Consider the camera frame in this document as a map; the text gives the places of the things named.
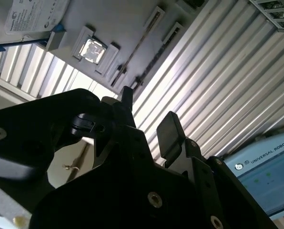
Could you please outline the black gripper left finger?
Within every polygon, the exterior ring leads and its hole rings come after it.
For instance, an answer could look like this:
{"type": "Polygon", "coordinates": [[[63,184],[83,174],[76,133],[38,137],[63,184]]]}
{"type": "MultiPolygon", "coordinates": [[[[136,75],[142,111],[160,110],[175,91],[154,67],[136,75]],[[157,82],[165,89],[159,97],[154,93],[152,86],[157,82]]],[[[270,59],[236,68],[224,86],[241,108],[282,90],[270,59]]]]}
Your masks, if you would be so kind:
{"type": "Polygon", "coordinates": [[[95,168],[115,158],[153,160],[132,99],[127,86],[112,104],[75,89],[0,110],[0,214],[32,215],[58,189],[47,175],[55,152],[83,137],[95,142],[95,168]]]}

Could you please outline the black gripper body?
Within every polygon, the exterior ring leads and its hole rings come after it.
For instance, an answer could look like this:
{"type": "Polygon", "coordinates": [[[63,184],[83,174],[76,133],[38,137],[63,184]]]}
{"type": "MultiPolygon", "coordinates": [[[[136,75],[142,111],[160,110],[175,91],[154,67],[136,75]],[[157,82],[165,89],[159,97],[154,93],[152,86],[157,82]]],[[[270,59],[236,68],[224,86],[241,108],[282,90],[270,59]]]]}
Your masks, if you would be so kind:
{"type": "Polygon", "coordinates": [[[31,218],[33,229],[210,229],[205,194],[210,168],[189,159],[182,173],[150,158],[115,158],[49,193],[31,218]]]}

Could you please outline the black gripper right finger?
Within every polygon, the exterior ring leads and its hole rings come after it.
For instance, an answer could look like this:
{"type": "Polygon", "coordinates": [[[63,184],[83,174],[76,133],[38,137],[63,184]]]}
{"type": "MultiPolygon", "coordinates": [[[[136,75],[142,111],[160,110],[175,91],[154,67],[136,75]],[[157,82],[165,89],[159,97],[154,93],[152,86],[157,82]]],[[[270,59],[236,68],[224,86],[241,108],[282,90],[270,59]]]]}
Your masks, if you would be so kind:
{"type": "Polygon", "coordinates": [[[276,225],[218,157],[205,158],[188,138],[176,113],[169,112],[157,127],[164,167],[186,179],[176,199],[178,213],[194,229],[274,229],[276,225]]]}

